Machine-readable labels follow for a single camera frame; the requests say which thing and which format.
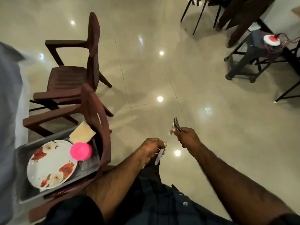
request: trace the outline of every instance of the tiled floor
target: tiled floor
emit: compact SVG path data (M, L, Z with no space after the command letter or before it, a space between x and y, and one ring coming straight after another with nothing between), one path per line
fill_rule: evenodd
M44 41L86 39L89 12L94 11L101 28L99 68L113 85L109 89L100 83L97 89L115 115L109 119L112 164L147 137L166 140L160 167L163 182L228 218L197 162L174 137L167 139L172 120L178 117L181 126L194 128L220 158L300 213L300 99L272 103L298 76L289 64L279 63L254 84L245 79L227 81L223 58L230 52L225 47L230 31L213 30L217 7L208 7L192 36L200 9L190 7L180 24L186 4L186 0L0 0L4 19L0 39L36 57L25 72L31 94L44 91L51 68L57 66ZM87 50L58 52L66 65L86 66ZM66 120L47 124L56 132L72 126ZM38 137L29 134L29 140ZM181 155L175 156L175 150Z

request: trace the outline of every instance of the pink lid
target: pink lid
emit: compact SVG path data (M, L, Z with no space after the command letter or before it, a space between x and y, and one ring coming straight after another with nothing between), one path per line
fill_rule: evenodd
M92 155L92 146L82 142L75 143L70 149L70 154L73 159L87 160Z

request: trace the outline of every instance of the white plate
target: white plate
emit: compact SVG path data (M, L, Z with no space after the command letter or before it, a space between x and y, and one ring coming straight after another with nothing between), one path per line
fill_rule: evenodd
M29 182L46 190L68 180L77 166L77 160L70 155L72 145L65 140L54 140L37 149L27 165Z

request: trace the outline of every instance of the chair armrest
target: chair armrest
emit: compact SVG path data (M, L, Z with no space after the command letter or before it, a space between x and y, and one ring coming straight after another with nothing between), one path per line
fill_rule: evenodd
M46 40L46 47L50 46L53 48L61 48L61 47L82 47L86 48L85 40Z
M55 90L47 92L36 92L33 94L33 99L37 100L49 100L49 99L61 99L61 98L73 98L81 96L81 88Z
M56 63L61 66L64 65L60 56L58 55L56 48L60 47L85 47L86 41L84 40L46 40L45 45L50 51L52 57L56 61Z
M80 108L80 106L80 104L66 106L56 110L47 111L42 114L29 116L23 119L23 126L30 129L31 126L40 125L47 121L51 121L66 115L75 114L79 111L78 109Z

